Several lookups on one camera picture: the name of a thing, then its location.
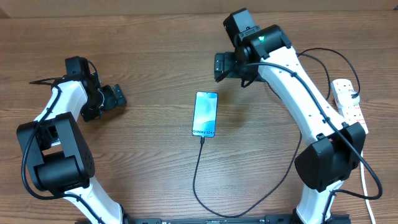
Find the blue Samsung Galaxy smartphone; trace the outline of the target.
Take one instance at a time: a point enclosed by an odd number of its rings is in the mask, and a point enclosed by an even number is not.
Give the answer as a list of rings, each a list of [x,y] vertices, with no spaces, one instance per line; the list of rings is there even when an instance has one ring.
[[[213,138],[216,133],[218,94],[199,91],[196,93],[193,112],[192,135]]]

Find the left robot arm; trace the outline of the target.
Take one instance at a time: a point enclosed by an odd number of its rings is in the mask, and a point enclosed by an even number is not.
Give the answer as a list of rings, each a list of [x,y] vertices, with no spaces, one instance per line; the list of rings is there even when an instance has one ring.
[[[86,58],[67,58],[65,66],[62,77],[34,81],[49,85],[52,96],[36,119],[17,128],[22,183],[39,200],[68,200],[89,223],[133,223],[97,181],[92,153],[77,125],[79,117],[89,122],[124,107],[126,97],[118,84],[102,85]]]

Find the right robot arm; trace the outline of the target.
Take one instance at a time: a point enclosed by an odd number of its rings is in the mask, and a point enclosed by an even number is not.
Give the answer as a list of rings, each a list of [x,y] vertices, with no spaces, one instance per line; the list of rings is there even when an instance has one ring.
[[[350,223],[348,215],[331,214],[343,182],[360,162],[366,132],[335,111],[306,74],[296,51],[277,25],[261,29],[246,8],[223,22],[233,44],[215,63],[215,80],[241,75],[252,83],[262,78],[278,94],[297,123],[307,145],[295,158],[304,183],[291,223]]]

